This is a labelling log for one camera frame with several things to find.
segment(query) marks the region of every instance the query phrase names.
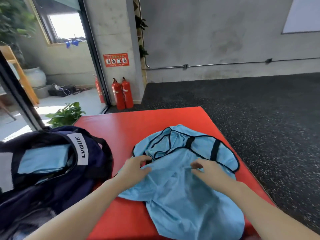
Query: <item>black speckled floor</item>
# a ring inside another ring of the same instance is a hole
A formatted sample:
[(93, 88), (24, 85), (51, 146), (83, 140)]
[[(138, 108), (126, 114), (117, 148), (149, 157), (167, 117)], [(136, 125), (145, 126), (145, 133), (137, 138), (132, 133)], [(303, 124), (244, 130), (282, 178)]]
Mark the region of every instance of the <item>black speckled floor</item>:
[(320, 234), (320, 73), (151, 83), (130, 111), (192, 106), (206, 111), (274, 202)]

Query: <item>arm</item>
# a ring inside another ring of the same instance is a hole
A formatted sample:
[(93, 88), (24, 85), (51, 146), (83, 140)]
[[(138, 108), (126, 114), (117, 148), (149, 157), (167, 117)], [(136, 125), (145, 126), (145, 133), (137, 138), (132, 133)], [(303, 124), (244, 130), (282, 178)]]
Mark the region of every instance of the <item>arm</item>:
[(151, 171), (150, 167), (140, 169), (140, 164), (150, 159), (148, 156), (128, 159), (114, 178), (104, 182), (86, 198), (41, 226), (25, 240), (86, 239), (118, 194), (140, 182)]
[(230, 178), (215, 161), (197, 159), (191, 166), (209, 187), (233, 200), (263, 240), (320, 240), (318, 234), (270, 205), (244, 183)]

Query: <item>person's left hand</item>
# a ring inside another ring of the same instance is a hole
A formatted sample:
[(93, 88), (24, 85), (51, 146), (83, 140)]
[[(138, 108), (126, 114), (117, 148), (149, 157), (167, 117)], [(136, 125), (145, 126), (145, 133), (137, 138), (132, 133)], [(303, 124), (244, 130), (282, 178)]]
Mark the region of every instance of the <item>person's left hand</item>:
[(123, 191), (136, 185), (138, 182), (143, 180), (148, 173), (151, 172), (150, 167), (140, 169), (143, 162), (150, 160), (151, 157), (142, 155), (138, 157), (132, 157), (125, 162), (122, 169), (114, 177), (114, 179), (119, 182), (119, 186)]

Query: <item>red sign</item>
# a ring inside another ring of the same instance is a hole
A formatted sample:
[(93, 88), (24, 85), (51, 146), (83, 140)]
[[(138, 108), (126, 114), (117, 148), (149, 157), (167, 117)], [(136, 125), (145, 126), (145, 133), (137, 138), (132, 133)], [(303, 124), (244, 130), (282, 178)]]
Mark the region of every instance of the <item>red sign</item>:
[(103, 55), (106, 67), (124, 67), (129, 66), (128, 53)]

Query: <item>hand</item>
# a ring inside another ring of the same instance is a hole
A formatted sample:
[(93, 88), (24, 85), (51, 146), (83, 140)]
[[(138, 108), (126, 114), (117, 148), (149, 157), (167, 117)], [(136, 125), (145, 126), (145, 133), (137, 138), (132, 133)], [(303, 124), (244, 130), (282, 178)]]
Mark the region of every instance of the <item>hand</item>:
[(143, 162), (150, 160), (151, 157), (142, 155), (138, 157), (132, 157), (125, 162), (122, 169), (114, 177), (115, 180), (119, 181), (119, 186), (121, 187), (122, 191), (130, 189), (138, 182), (143, 180), (144, 177), (151, 172), (150, 167), (140, 169)]
[(236, 186), (237, 181), (229, 177), (215, 161), (198, 158), (190, 166), (193, 168), (191, 172), (213, 190), (226, 195)]

